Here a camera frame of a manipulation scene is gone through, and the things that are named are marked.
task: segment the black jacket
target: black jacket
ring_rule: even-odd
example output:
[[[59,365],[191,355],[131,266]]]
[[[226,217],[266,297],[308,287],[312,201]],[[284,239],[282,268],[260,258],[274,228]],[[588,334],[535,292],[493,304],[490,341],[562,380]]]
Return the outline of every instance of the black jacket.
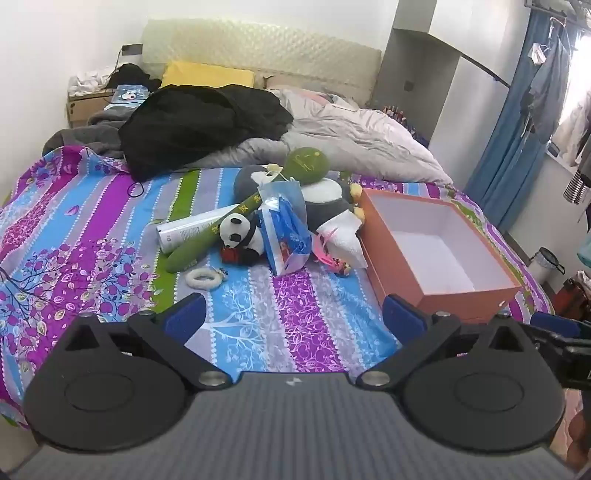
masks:
[[[119,130],[131,176],[146,181],[248,138],[279,140],[293,121],[271,92],[170,85]]]

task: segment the trash can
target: trash can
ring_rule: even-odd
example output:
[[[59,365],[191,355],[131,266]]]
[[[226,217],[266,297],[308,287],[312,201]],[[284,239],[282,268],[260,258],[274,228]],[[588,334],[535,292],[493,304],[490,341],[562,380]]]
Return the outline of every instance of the trash can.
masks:
[[[527,267],[531,276],[535,278],[536,282],[542,285],[548,276],[554,271],[558,270],[564,275],[564,267],[560,265],[558,258],[550,250],[541,247],[533,257],[530,258],[530,264]]]

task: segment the gray platform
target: gray platform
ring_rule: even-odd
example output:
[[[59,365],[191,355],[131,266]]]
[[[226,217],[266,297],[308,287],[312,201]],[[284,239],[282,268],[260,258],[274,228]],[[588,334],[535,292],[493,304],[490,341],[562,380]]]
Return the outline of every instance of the gray platform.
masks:
[[[245,373],[200,393],[171,430],[111,455],[42,447],[13,480],[566,480],[545,448],[486,457],[414,430],[386,393],[344,374]]]

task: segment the cardboard box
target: cardboard box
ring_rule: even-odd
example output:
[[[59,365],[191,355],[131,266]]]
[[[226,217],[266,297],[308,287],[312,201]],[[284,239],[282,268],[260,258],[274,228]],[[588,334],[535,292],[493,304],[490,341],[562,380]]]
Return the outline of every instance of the cardboard box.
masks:
[[[365,189],[360,237],[380,304],[390,293],[431,315],[487,322],[521,287],[501,256],[452,203]]]
[[[67,113],[70,128],[85,127],[88,119],[104,110],[111,102],[114,90],[103,90],[82,97],[68,97]]]

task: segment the panda plush toy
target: panda plush toy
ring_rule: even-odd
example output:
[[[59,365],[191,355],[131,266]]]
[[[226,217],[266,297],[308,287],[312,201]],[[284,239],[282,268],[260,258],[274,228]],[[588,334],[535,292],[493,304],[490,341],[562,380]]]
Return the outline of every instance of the panda plush toy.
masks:
[[[231,213],[224,218],[220,224],[220,237],[224,263],[251,267],[265,251],[261,229],[256,221],[250,221],[239,213]]]
[[[258,187],[273,181],[280,174],[281,167],[273,166],[273,169],[261,165],[242,167],[234,181],[234,201],[243,202],[249,196],[258,191]],[[303,185],[301,192],[306,202],[306,215],[308,229],[316,233],[318,227],[338,214],[349,210],[354,213],[361,222],[365,220],[365,214],[361,208],[355,207],[353,194],[361,195],[361,186],[349,185],[345,182],[323,178],[320,181]]]

